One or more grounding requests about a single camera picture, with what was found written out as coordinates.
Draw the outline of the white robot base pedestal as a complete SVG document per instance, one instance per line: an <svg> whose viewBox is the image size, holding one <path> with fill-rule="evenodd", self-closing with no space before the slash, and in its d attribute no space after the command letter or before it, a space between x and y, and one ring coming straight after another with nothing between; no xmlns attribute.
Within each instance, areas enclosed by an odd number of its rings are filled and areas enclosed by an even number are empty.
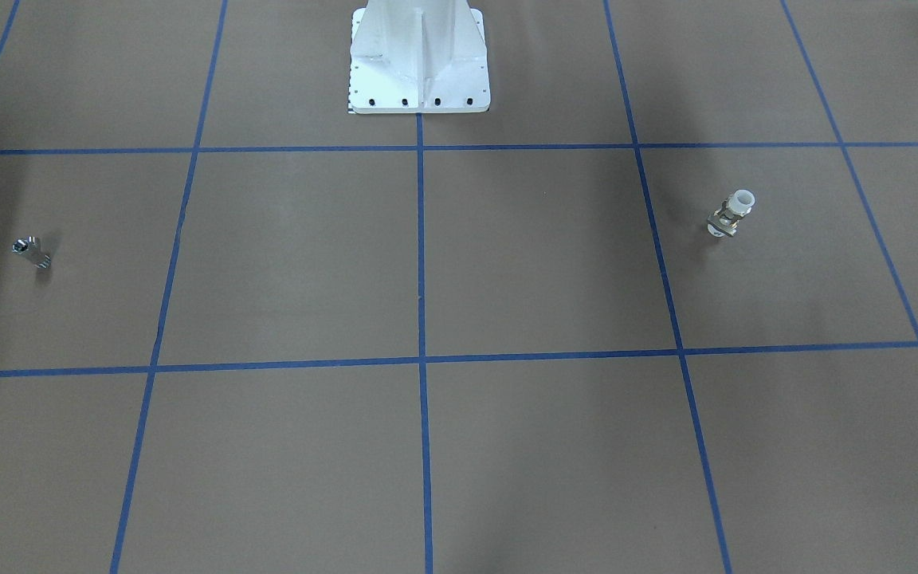
<svg viewBox="0 0 918 574"><path fill-rule="evenodd" d="M369 1L353 11L347 110L463 114L491 108L487 32L466 1Z"/></svg>

